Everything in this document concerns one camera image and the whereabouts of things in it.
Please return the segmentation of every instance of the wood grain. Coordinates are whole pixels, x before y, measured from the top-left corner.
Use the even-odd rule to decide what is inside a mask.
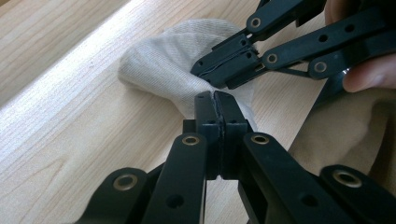
[[[2,223],[70,223],[107,175],[149,171],[181,134],[168,101],[116,78],[130,46],[191,18],[244,26],[258,1],[20,1],[0,7],[0,218]],[[288,26],[268,49],[322,26]],[[281,74],[256,81],[260,131],[288,148],[322,82]],[[246,223],[235,182],[208,184],[206,223]]]

